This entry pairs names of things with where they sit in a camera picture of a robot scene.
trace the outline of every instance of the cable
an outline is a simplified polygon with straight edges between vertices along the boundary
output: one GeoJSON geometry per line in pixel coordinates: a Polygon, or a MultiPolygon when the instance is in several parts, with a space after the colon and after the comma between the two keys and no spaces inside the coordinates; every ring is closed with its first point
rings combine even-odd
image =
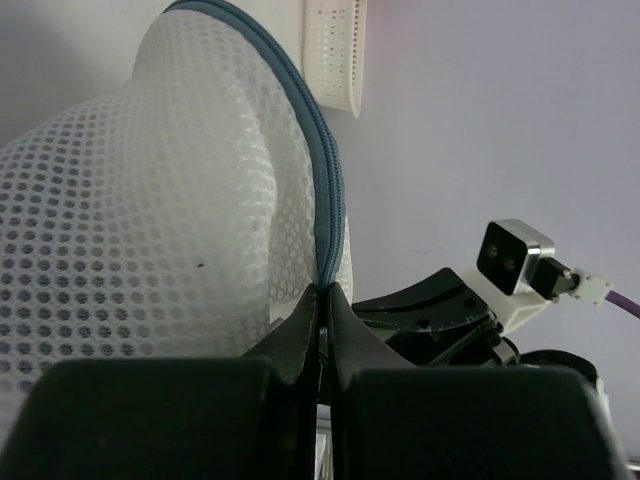
{"type": "Polygon", "coordinates": [[[615,306],[626,310],[634,317],[640,318],[640,305],[633,300],[628,299],[624,295],[620,295],[618,292],[611,290],[605,299],[608,302],[613,303],[615,306]]]}

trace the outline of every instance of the mesh bag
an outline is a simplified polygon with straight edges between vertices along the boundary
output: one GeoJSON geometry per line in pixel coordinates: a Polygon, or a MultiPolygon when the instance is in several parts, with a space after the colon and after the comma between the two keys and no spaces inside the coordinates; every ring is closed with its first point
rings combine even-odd
{"type": "Polygon", "coordinates": [[[311,157],[269,63],[185,10],[117,93],[0,150],[0,441],[57,361],[238,355],[288,315],[318,281],[311,157]]]}

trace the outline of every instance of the cable connector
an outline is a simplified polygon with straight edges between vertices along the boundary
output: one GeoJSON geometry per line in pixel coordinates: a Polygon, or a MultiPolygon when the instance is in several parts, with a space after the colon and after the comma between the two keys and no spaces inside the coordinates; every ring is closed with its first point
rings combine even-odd
{"type": "Polygon", "coordinates": [[[589,303],[595,307],[601,306],[613,285],[608,280],[580,268],[574,268],[573,273],[580,277],[578,285],[569,295],[581,302],[589,303]]]}

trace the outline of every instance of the perforated basket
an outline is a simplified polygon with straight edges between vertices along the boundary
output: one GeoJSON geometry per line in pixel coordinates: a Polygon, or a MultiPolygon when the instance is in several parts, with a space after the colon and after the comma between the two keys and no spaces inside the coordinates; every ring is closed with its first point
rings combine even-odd
{"type": "Polygon", "coordinates": [[[316,100],[360,114],[366,0],[306,0],[302,68],[316,100]]]}

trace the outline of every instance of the zipper teeth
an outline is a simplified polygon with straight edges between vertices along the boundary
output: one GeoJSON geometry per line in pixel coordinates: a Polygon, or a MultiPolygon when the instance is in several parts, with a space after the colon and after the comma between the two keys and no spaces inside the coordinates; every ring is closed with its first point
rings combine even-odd
{"type": "MultiPolygon", "coordinates": [[[[176,2],[174,5],[178,5],[180,3],[188,3],[188,1],[189,0],[186,0],[184,2],[176,2]]],[[[344,241],[344,233],[341,225],[341,220],[342,218],[344,218],[344,205],[340,201],[343,195],[341,181],[342,178],[339,166],[336,161],[338,156],[338,149],[335,144],[335,140],[329,131],[327,122],[320,113],[320,109],[318,108],[313,95],[311,95],[307,84],[304,82],[300,73],[298,72],[298,69],[293,64],[287,53],[282,49],[280,44],[276,42],[273,37],[271,37],[271,35],[262,27],[262,25],[260,25],[252,17],[247,15],[238,7],[231,5],[226,1],[205,1],[204,3],[215,3],[217,7],[227,11],[228,13],[231,13],[232,15],[242,20],[267,44],[269,48],[271,48],[271,50],[274,51],[274,53],[276,53],[285,69],[293,79],[294,83],[296,84],[296,87],[298,87],[298,90],[300,91],[300,94],[302,95],[304,102],[309,108],[311,116],[313,117],[313,121],[318,128],[322,147],[327,159],[327,176],[329,178],[329,210],[331,212],[331,218],[329,221],[329,253],[324,262],[322,270],[318,272],[320,276],[320,288],[327,289],[330,286],[330,282],[333,277],[336,264],[338,262],[338,253],[340,252],[342,242],[344,241]]]]}

